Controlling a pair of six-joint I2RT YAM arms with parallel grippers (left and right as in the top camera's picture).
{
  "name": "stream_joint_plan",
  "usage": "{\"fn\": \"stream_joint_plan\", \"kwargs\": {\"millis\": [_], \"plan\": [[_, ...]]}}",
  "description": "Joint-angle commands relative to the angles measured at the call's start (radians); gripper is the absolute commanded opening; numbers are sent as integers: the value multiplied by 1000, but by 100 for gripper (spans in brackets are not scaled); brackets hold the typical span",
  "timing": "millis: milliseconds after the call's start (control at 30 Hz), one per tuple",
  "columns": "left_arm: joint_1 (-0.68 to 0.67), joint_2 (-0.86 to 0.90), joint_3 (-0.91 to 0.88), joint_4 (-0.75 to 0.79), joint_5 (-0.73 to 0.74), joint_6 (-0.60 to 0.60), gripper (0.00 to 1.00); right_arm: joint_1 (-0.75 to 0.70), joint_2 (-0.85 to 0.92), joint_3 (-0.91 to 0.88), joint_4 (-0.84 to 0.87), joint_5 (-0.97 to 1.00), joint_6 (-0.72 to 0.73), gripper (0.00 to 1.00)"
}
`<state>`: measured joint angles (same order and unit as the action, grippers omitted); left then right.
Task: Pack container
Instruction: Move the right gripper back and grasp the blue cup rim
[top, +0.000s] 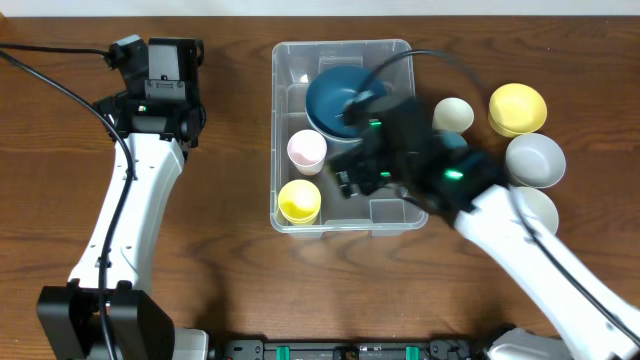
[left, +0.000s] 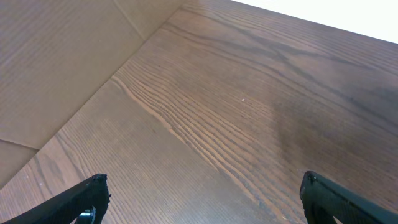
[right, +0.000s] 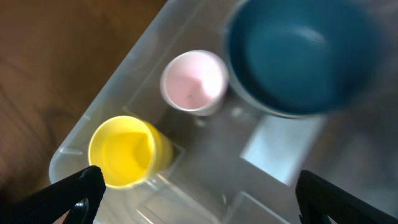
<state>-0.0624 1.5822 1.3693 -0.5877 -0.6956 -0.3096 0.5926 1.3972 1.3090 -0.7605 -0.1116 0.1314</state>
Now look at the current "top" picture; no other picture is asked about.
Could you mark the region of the dark blue bowl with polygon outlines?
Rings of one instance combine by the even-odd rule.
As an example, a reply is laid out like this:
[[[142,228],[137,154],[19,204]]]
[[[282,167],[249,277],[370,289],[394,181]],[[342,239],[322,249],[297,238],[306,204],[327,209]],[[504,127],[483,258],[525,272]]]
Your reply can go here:
[[[311,117],[308,118],[309,125],[311,128],[324,136],[330,143],[338,144],[338,145],[355,145],[361,141],[360,138],[343,138],[339,136],[334,136],[329,134],[328,132],[322,130]]]
[[[320,73],[306,93],[306,112],[311,124],[334,138],[358,138],[358,130],[344,123],[343,113],[370,74],[369,70],[354,65],[335,66]]]

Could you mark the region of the pink cup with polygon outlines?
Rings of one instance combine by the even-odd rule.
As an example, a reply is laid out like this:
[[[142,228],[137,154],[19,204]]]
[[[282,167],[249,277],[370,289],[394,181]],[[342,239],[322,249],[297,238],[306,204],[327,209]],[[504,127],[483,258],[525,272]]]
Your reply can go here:
[[[296,169],[303,175],[318,174],[326,158],[328,146],[323,135],[315,130],[296,132],[288,141],[287,155]]]

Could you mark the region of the yellow cup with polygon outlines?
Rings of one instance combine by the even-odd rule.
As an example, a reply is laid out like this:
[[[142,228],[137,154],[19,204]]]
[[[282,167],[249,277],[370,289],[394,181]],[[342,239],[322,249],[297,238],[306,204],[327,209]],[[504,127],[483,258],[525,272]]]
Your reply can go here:
[[[319,211],[315,212],[314,214],[311,214],[307,217],[304,218],[298,218],[298,217],[292,217],[290,215],[288,215],[287,213],[282,213],[282,215],[284,216],[284,218],[291,224],[293,224],[294,226],[309,226],[309,225],[313,225],[318,217]]]
[[[284,185],[278,194],[281,213],[304,218],[321,209],[322,197],[319,189],[308,180],[293,180]]]

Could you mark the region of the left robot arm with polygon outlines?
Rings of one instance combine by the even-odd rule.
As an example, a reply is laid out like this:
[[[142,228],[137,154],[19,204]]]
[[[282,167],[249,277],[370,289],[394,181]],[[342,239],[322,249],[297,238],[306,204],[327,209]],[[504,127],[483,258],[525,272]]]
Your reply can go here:
[[[198,69],[204,44],[137,35],[106,62],[125,90],[92,104],[115,144],[109,187],[89,243],[64,286],[36,313],[58,359],[205,359],[209,336],[178,328],[151,297],[154,253],[171,190],[206,124]]]

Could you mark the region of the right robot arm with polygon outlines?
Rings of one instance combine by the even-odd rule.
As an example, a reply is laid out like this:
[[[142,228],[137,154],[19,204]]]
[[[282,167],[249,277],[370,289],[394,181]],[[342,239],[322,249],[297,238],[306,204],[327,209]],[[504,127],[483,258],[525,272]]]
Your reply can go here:
[[[607,288],[526,208],[484,151],[367,150],[332,157],[344,196],[391,184],[494,259],[549,319],[575,359],[636,359],[639,311]]]

